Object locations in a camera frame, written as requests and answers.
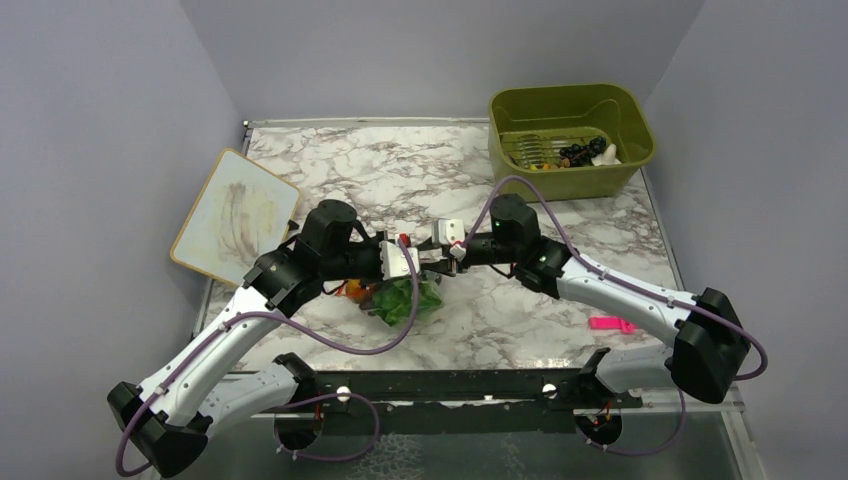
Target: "green bin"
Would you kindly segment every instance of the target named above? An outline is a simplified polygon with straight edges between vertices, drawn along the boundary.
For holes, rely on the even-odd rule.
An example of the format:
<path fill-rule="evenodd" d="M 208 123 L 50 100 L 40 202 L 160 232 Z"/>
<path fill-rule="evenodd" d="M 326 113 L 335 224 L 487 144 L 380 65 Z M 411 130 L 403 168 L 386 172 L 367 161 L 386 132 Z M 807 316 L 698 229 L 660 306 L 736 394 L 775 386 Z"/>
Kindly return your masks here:
<path fill-rule="evenodd" d="M 654 137 L 639 104 L 627 90 L 608 84 L 504 90 L 489 103 L 489 157 L 495 180 L 518 175 L 545 200 L 607 197 L 654 156 Z M 555 162 L 562 146 L 603 136 L 616 145 L 621 165 L 531 170 L 528 161 Z M 503 193 L 537 201 L 530 190 L 508 183 Z"/>

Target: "white cutting board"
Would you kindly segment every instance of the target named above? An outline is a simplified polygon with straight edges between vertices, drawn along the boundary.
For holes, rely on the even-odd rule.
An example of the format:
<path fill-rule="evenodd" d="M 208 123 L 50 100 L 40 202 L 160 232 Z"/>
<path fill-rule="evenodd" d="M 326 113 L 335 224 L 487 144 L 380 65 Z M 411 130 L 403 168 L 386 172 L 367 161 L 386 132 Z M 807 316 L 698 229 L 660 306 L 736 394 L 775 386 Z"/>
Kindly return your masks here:
<path fill-rule="evenodd" d="M 295 186 L 226 149 L 171 247 L 171 259 L 241 285 L 254 260 L 285 238 L 299 200 Z"/>

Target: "pink object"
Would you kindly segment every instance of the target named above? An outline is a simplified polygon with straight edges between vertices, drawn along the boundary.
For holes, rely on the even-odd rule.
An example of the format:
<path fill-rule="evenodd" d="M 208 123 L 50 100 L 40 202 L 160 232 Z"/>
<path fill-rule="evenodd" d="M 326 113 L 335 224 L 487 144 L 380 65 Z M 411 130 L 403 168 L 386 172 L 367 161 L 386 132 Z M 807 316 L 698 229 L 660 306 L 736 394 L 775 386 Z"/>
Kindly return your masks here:
<path fill-rule="evenodd" d="M 628 335 L 636 331 L 636 325 L 625 322 L 619 317 L 589 317 L 589 328 L 592 330 L 621 330 L 621 333 Z"/>

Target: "marble table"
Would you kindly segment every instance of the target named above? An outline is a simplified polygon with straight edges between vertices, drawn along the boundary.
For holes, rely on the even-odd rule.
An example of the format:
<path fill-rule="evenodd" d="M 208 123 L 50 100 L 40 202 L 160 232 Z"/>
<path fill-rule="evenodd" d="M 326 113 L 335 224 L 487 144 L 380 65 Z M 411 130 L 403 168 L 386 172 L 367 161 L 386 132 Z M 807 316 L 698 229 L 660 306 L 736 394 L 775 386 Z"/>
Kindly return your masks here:
<path fill-rule="evenodd" d="M 494 184 L 487 136 L 484 123 L 255 128 L 247 156 L 300 188 L 296 221 L 320 200 L 339 199 L 355 206 L 369 231 L 408 232 L 417 243 L 429 236 L 433 219 L 461 218 L 471 225 L 479 214 Z M 582 252 L 648 282 L 676 287 L 641 175 L 614 198 L 552 207 Z M 542 233 L 556 238 L 550 219 L 534 208 Z M 488 229 L 487 221 L 482 230 Z M 281 327 L 253 347 L 236 370 L 262 369 L 287 352 L 316 370 L 569 367 L 582 365 L 599 347 L 657 342 L 641 330 L 632 335 L 591 331 L 588 318 L 601 312 L 533 293 L 488 268 L 447 278 L 440 288 L 444 307 L 418 321 L 387 353 L 352 356 Z M 203 325 L 221 312 L 233 287 L 213 282 L 210 292 Z M 321 296 L 294 318 L 360 348 L 383 345 L 400 328 L 364 315 L 342 297 Z"/>

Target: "gray wall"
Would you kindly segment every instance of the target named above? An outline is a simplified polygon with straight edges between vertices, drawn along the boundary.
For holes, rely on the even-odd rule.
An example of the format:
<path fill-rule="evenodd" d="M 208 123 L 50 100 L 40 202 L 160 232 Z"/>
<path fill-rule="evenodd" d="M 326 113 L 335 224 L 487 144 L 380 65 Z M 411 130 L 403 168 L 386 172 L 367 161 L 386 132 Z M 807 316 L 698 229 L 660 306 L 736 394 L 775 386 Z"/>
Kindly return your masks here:
<path fill-rule="evenodd" d="M 182 0 L 243 117 L 486 116 L 504 88 L 653 90 L 703 0 Z"/>
<path fill-rule="evenodd" d="M 686 286 L 730 292 L 771 353 L 742 388 L 773 479 L 846 467 L 846 18 L 845 2 L 708 0 L 647 102 Z"/>
<path fill-rule="evenodd" d="M 0 7 L 2 476 L 109 478 L 106 393 L 188 341 L 202 280 L 168 249 L 240 121 L 176 0 L 14 3 Z"/>

